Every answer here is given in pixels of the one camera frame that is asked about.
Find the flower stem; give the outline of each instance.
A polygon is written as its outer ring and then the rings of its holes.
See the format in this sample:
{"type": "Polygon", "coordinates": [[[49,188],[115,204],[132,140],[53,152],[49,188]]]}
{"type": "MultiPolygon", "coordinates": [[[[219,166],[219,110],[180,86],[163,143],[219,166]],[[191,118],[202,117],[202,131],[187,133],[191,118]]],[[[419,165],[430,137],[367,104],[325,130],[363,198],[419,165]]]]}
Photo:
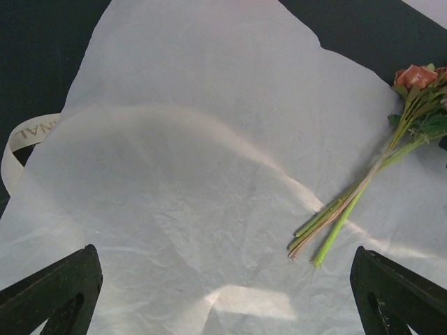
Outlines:
{"type": "Polygon", "coordinates": [[[349,214],[352,212],[354,206],[356,205],[357,201],[362,196],[363,192],[367,188],[369,183],[365,184],[363,188],[360,190],[359,193],[352,199],[352,201],[346,206],[344,209],[342,215],[339,217],[338,221],[335,223],[334,227],[330,231],[328,237],[324,241],[323,245],[320,247],[320,250],[318,250],[318,253],[316,257],[314,258],[314,266],[319,267],[321,263],[324,260],[324,257],[328,253],[330,247],[332,246],[332,243],[334,242],[335,238],[337,237],[339,231],[341,230],[343,224],[347,220],[349,214]]]}
{"type": "MultiPolygon", "coordinates": [[[[400,159],[402,159],[402,157],[404,157],[410,151],[419,147],[423,143],[424,143],[424,139],[422,137],[416,137],[412,141],[408,142],[406,145],[401,146],[399,149],[395,150],[391,155],[389,155],[383,161],[383,163],[378,171],[383,170],[384,168],[389,166],[391,163],[399,161],[400,159]]],[[[352,201],[348,204],[348,206],[343,211],[342,215],[339,217],[337,223],[335,223],[335,225],[332,228],[332,230],[330,231],[327,239],[324,241],[322,247],[320,247],[316,257],[314,258],[314,266],[315,267],[319,267],[321,265],[322,261],[324,260],[324,257],[328,253],[330,247],[332,246],[332,243],[334,242],[335,238],[337,237],[343,224],[346,222],[349,214],[352,212],[354,206],[356,205],[357,201],[362,196],[362,194],[365,191],[365,189],[367,188],[368,184],[369,184],[369,181],[360,190],[360,192],[357,193],[357,195],[352,199],[352,201]]]]}

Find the white tissue paper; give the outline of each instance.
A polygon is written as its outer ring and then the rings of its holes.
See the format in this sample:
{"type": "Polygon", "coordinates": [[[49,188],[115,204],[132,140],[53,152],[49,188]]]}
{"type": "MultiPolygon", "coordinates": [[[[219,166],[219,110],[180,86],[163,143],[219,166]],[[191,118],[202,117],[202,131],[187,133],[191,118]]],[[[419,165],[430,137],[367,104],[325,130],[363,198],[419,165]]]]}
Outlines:
{"type": "Polygon", "coordinates": [[[0,286],[93,244],[89,334],[361,334],[360,245],[447,286],[445,152],[377,175],[322,268],[327,230],[286,245],[400,108],[279,2],[113,1],[1,218],[0,286]]]}

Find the flower bouquet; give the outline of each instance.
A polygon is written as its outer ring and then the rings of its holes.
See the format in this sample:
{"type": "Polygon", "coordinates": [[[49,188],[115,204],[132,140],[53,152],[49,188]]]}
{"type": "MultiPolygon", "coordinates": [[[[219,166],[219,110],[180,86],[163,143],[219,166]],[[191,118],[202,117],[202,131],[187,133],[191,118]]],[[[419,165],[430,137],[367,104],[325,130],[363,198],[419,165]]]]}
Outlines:
{"type": "Polygon", "coordinates": [[[404,110],[401,115],[388,116],[391,125],[396,127],[389,145],[360,181],[354,183],[295,233],[293,241],[288,245],[289,258],[295,259],[306,242],[337,219],[314,258],[314,265],[321,265],[372,177],[420,145],[447,135],[447,68],[435,68],[433,64],[411,65],[396,72],[391,88],[404,100],[404,110]]]}

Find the green leaf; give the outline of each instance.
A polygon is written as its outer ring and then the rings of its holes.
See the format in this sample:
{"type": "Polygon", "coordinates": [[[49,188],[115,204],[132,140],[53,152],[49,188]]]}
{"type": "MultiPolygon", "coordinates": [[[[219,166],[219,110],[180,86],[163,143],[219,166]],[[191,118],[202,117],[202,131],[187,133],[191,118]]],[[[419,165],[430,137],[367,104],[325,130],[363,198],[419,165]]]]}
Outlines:
{"type": "Polygon", "coordinates": [[[404,100],[406,100],[406,97],[408,96],[408,90],[404,85],[396,84],[393,85],[391,89],[399,94],[401,97],[403,97],[404,100]]]}
{"type": "Polygon", "coordinates": [[[408,101],[409,103],[411,101],[413,101],[414,99],[416,99],[418,97],[420,93],[420,88],[417,87],[416,85],[413,85],[413,87],[410,90],[410,93],[408,93],[408,96],[406,97],[406,101],[408,101]]]}
{"type": "Polygon", "coordinates": [[[447,132],[447,115],[433,115],[421,125],[420,130],[429,137],[447,132]]]}
{"type": "Polygon", "coordinates": [[[392,126],[399,126],[401,117],[402,117],[402,115],[391,114],[391,115],[388,115],[388,120],[392,126]]]}

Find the dark background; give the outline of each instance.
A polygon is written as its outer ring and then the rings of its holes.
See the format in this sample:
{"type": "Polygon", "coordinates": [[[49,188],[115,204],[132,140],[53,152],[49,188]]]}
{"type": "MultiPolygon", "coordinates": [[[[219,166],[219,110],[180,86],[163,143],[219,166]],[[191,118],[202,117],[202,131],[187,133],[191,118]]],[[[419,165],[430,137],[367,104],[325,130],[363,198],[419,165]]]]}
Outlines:
{"type": "MultiPolygon", "coordinates": [[[[447,65],[447,30],[400,0],[280,0],[321,46],[388,82],[409,64],[447,65]]],[[[61,112],[110,0],[0,3],[0,151],[23,121],[61,112]]],[[[25,162],[31,148],[17,153],[25,162]]],[[[0,183],[0,215],[8,202],[0,183]]]]}

